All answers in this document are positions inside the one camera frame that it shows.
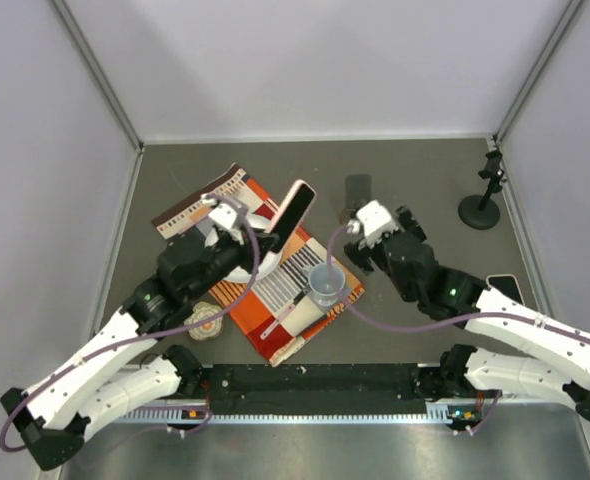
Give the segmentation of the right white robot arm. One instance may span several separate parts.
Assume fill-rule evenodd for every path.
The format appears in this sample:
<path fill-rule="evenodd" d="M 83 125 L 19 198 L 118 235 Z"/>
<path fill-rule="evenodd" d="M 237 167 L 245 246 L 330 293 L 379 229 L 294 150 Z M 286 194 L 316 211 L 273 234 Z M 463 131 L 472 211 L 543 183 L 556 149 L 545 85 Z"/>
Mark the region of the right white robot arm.
<path fill-rule="evenodd" d="M 390 212 L 376 200 L 353 213 L 346 228 L 360 240 L 344 247 L 363 272 L 382 271 L 400 297 L 432 319 L 430 329 L 457 325 L 521 352 L 512 357 L 456 346 L 441 361 L 451 394 L 503 391 L 570 407 L 590 422 L 590 333 L 511 299 L 484 280 L 441 265 L 411 211 Z"/>

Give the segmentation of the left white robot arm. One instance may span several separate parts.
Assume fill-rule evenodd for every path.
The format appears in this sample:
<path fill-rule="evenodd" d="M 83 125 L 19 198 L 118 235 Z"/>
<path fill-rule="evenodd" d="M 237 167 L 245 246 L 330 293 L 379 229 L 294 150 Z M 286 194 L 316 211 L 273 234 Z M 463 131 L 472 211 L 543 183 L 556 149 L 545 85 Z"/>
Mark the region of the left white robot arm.
<path fill-rule="evenodd" d="M 115 374 L 161 339 L 183 333 L 193 306 L 213 286 L 240 268 L 252 280 L 270 253 L 286 240 L 274 228 L 213 227 L 208 243 L 192 227 L 173 238 L 157 258 L 155 273 L 140 283 L 102 329 L 76 354 L 43 380 L 9 388 L 0 398 L 15 428 L 43 471 L 72 459 L 96 433 L 126 413 L 177 393 L 191 396 L 202 374 L 189 350 L 174 345 L 151 367 L 121 381 Z"/>

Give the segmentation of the pink case smartphone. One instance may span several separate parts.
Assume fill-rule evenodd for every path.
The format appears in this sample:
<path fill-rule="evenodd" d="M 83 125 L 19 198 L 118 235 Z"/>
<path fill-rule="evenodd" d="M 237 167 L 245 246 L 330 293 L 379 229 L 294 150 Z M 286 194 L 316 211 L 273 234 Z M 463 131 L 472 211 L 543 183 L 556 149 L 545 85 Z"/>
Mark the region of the pink case smartphone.
<path fill-rule="evenodd" d="M 298 179 L 286 194 L 273 215 L 267 233 L 276 237 L 270 252 L 278 254 L 286 246 L 291 235 L 301 225 L 316 199 L 315 190 L 304 180 Z"/>

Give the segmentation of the grey phone stand wooden base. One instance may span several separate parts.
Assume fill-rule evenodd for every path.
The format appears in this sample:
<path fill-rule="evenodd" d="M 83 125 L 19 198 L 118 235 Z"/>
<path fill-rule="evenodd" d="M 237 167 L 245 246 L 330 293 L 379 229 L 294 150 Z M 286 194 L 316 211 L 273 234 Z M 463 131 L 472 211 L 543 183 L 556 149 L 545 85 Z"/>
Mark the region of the grey phone stand wooden base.
<path fill-rule="evenodd" d="M 356 212 L 372 200 L 372 177 L 370 174 L 352 174 L 345 178 L 344 207 L 339 221 L 346 224 Z"/>

